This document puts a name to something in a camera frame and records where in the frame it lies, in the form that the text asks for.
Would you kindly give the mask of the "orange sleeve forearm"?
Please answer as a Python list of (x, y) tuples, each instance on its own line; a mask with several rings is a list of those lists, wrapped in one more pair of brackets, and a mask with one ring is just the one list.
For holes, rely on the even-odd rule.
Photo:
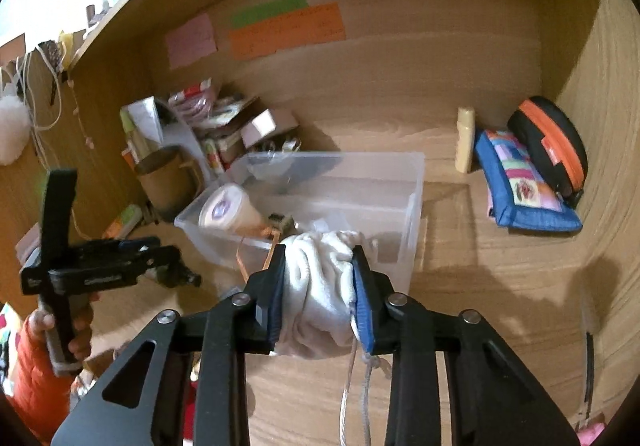
[(37, 440), (49, 445), (70, 412), (73, 379), (54, 374), (47, 345), (32, 335), (29, 320), (20, 331), (13, 379), (9, 404)]

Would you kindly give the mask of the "person's left hand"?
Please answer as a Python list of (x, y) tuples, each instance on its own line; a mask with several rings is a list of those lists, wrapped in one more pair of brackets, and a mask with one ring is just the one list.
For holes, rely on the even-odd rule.
[(52, 365), (62, 362), (83, 362), (91, 355), (93, 308), (99, 293), (88, 294), (86, 302), (72, 314), (60, 308), (52, 313), (52, 306), (43, 302), (27, 319), (27, 334), (50, 360)]

